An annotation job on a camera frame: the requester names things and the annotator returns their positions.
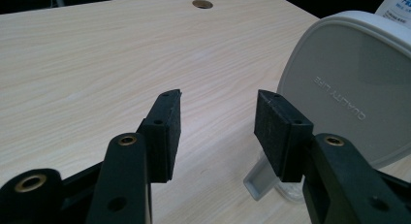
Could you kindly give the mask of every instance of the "desk surface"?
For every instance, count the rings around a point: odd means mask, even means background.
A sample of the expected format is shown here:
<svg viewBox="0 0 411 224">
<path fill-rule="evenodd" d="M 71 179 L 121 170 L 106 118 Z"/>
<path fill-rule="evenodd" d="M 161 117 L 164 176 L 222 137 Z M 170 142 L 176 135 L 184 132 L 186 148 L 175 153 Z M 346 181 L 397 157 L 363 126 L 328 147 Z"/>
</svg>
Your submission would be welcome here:
<svg viewBox="0 0 411 224">
<path fill-rule="evenodd" d="M 0 16 L 0 183 L 33 168 L 65 178 L 135 131 L 157 95 L 182 91 L 174 179 L 153 184 L 155 223 L 309 223 L 242 180 L 261 148 L 257 90 L 276 90 L 317 20 L 284 0 L 116 0 Z M 385 169 L 410 179 L 411 158 Z"/>
</svg>

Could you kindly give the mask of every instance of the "white device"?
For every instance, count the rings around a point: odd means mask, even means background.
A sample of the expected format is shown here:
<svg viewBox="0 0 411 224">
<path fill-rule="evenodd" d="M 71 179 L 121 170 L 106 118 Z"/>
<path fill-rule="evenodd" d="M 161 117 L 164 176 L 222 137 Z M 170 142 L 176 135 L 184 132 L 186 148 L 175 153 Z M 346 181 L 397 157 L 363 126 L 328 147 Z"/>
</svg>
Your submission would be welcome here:
<svg viewBox="0 0 411 224">
<path fill-rule="evenodd" d="M 411 153 L 410 92 L 411 29 L 359 11 L 314 23 L 277 88 L 314 123 L 314 134 L 350 140 L 374 168 Z M 265 161 L 244 180 L 256 200 L 277 184 Z"/>
</svg>

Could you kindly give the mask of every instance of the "clear plastic stand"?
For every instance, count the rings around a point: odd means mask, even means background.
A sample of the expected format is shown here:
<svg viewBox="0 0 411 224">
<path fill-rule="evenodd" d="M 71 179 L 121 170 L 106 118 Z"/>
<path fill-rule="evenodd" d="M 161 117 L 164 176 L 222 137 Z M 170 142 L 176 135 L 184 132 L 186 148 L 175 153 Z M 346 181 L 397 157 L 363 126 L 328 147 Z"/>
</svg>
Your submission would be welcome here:
<svg viewBox="0 0 411 224">
<path fill-rule="evenodd" d="M 275 172 L 264 153 L 261 154 L 259 161 L 248 173 L 243 182 L 248 192 L 250 192 L 251 196 L 256 201 L 259 201 L 273 187 L 275 187 L 277 191 L 287 200 L 297 204 L 304 203 L 304 197 L 302 195 L 302 182 L 281 182 L 275 175 Z"/>
</svg>

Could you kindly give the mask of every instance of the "white round device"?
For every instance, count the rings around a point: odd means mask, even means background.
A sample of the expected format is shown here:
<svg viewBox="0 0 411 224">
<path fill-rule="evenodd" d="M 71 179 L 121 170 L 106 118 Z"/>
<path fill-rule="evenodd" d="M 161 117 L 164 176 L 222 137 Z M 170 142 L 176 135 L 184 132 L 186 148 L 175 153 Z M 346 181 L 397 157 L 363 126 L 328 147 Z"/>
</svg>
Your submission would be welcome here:
<svg viewBox="0 0 411 224">
<path fill-rule="evenodd" d="M 374 168 L 411 152 L 411 29 L 357 11 L 323 18 L 294 49 L 277 92 L 350 140 Z"/>
</svg>

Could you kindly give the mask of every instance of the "wooden desk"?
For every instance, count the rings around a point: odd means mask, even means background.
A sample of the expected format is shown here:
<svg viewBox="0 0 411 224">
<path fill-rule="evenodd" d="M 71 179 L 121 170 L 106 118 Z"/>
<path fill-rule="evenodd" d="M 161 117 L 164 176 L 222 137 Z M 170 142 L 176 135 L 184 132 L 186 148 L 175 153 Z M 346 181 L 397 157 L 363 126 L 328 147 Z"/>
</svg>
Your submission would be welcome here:
<svg viewBox="0 0 411 224">
<path fill-rule="evenodd" d="M 157 95 L 182 91 L 174 179 L 153 184 L 155 223 L 309 223 L 305 206 L 242 180 L 261 148 L 257 90 L 275 91 L 316 17 L 284 0 L 116 0 L 0 16 L 0 182 L 65 178 L 135 131 Z M 410 157 L 387 170 L 411 177 Z"/>
</svg>

